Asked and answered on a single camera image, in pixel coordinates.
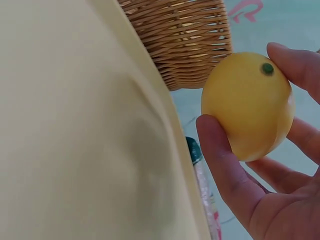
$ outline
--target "pale yellow cloth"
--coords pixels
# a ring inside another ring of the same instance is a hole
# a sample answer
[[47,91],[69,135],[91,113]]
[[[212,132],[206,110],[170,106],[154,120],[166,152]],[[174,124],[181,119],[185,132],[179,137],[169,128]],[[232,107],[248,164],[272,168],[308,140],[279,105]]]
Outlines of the pale yellow cloth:
[[0,239],[208,240],[170,94],[115,0],[0,3]]

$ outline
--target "yellow lemon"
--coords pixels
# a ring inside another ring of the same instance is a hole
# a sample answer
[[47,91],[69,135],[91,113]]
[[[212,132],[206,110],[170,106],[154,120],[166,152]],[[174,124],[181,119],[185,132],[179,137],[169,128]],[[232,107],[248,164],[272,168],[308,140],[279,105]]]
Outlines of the yellow lemon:
[[224,128],[240,161],[261,158],[287,136],[296,105],[291,85],[267,57],[234,53],[222,60],[203,87],[202,114]]

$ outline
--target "floor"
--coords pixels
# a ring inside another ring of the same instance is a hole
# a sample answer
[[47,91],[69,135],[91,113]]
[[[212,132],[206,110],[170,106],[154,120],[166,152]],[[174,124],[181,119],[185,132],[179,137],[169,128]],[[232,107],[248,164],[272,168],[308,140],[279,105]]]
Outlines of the floor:
[[[225,0],[230,13],[231,34],[235,52],[256,52],[266,55],[266,44],[278,42],[290,48],[317,51],[320,49],[320,2],[314,0]],[[239,13],[252,13],[246,18]],[[320,128],[320,108],[308,94],[293,87],[296,115]],[[186,136],[198,139],[196,118],[201,114],[201,89],[172,92],[173,100]],[[285,140],[270,156],[288,167],[312,175],[317,166],[291,142]],[[251,240],[233,213],[222,201],[209,173],[220,214],[223,240]],[[267,188],[263,180],[257,177]]]

